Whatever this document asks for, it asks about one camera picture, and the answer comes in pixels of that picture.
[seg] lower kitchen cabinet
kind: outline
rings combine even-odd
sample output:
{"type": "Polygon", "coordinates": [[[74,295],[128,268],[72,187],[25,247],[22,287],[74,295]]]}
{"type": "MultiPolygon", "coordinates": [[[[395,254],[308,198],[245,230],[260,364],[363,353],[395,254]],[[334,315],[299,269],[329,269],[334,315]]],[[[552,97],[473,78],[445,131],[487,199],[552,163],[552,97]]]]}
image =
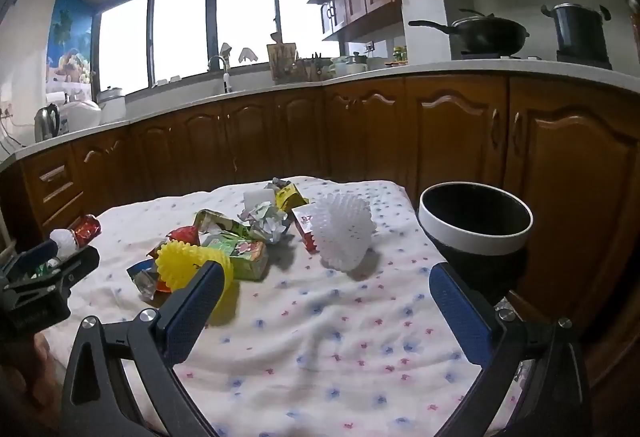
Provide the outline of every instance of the lower kitchen cabinet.
{"type": "Polygon", "coordinates": [[[185,195],[190,191],[183,147],[175,143],[175,113],[131,127],[145,183],[145,199],[185,195]]]}
{"type": "Polygon", "coordinates": [[[140,169],[128,127],[80,138],[72,147],[87,213],[99,215],[140,200],[140,169]]]}
{"type": "Polygon", "coordinates": [[[519,296],[584,330],[640,226],[640,102],[607,88],[511,78],[504,188],[534,215],[519,296]]]}
{"type": "Polygon", "coordinates": [[[328,176],[322,96],[319,88],[276,93],[283,176],[328,176]]]}
{"type": "Polygon", "coordinates": [[[429,186],[473,181],[500,187],[507,131],[507,78],[443,75],[406,79],[409,176],[417,203],[429,186]]]}
{"type": "Polygon", "coordinates": [[[406,184],[403,78],[361,80],[325,90],[327,145],[334,180],[406,184]]]}
{"type": "Polygon", "coordinates": [[[269,180],[282,174],[273,93],[223,102],[226,138],[236,182],[269,180]]]}
{"type": "Polygon", "coordinates": [[[222,105],[177,112],[172,136],[182,152],[187,192],[212,191],[235,182],[222,105]]]}

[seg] sink faucet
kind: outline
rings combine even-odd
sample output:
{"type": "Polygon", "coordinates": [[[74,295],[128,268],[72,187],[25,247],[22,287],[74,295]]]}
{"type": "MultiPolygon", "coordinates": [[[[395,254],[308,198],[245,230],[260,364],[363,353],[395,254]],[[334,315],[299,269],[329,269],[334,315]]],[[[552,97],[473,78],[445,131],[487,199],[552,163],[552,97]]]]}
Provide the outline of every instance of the sink faucet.
{"type": "Polygon", "coordinates": [[[215,55],[212,56],[209,59],[209,72],[211,72],[211,62],[214,61],[214,59],[220,59],[222,60],[222,64],[225,68],[225,74],[222,77],[223,83],[225,84],[225,94],[231,92],[232,88],[231,88],[231,75],[229,74],[229,64],[226,62],[226,58],[223,58],[220,55],[215,55]]]}

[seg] window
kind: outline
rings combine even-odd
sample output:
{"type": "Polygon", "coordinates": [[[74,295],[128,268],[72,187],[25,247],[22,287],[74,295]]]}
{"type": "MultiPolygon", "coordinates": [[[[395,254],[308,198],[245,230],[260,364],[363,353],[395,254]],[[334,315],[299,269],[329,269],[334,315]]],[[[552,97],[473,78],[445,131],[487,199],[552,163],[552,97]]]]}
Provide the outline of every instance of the window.
{"type": "Polygon", "coordinates": [[[258,57],[254,63],[269,61],[267,44],[273,43],[271,34],[276,32],[274,0],[216,0],[216,11],[218,51],[223,43],[231,46],[231,67],[252,63],[238,61],[244,47],[258,57]]]}
{"type": "Polygon", "coordinates": [[[129,94],[148,87],[146,2],[130,0],[102,14],[100,90],[121,87],[129,94]]]}
{"type": "Polygon", "coordinates": [[[300,58],[311,58],[315,53],[326,58],[340,56],[338,42],[322,41],[320,6],[307,1],[280,0],[282,41],[295,42],[300,58]]]}
{"type": "Polygon", "coordinates": [[[155,0],[153,23],[156,81],[207,72],[205,0],[155,0]]]}

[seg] blue wall poster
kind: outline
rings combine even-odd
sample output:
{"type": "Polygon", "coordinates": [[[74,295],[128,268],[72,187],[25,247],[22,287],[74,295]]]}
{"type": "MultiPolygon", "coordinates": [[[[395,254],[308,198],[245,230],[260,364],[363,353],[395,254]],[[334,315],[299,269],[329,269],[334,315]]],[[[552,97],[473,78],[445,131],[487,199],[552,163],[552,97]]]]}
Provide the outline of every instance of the blue wall poster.
{"type": "Polygon", "coordinates": [[[83,0],[56,0],[47,46],[47,93],[81,93],[81,99],[91,99],[94,13],[83,0]]]}

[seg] silver kettle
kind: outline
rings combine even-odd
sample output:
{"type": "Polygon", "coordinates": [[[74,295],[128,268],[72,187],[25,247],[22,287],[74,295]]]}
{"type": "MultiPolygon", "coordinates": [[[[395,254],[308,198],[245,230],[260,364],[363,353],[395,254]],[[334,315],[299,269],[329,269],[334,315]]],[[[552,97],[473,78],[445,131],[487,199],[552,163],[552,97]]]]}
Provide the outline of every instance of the silver kettle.
{"type": "Polygon", "coordinates": [[[54,103],[38,110],[33,121],[36,143],[55,138],[60,133],[60,111],[54,103]]]}

